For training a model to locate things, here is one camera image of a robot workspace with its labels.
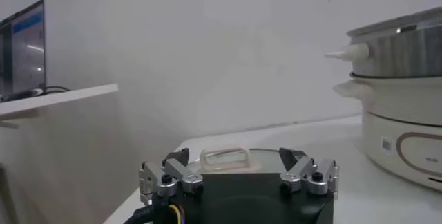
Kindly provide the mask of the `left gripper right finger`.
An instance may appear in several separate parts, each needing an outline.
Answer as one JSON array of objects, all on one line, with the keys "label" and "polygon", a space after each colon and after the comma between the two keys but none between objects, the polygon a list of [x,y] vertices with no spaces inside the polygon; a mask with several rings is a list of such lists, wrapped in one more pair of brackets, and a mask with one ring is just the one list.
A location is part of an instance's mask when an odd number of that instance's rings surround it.
[{"label": "left gripper right finger", "polygon": [[280,174],[282,195],[291,196],[304,189],[314,196],[331,194],[337,199],[340,167],[335,160],[317,162],[304,151],[287,148],[279,148],[278,153],[285,167]]}]

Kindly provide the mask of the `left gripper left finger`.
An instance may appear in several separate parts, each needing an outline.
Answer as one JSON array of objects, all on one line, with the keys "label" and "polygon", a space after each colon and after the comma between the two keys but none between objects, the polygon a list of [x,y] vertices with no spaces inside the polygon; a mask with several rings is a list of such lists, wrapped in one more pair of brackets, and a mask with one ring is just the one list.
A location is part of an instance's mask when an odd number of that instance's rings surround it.
[{"label": "left gripper left finger", "polygon": [[200,196],[204,191],[204,181],[200,174],[188,167],[190,151],[183,148],[169,153],[161,165],[143,162],[139,170],[140,200],[144,205],[151,205],[153,197],[168,199],[178,194]]}]

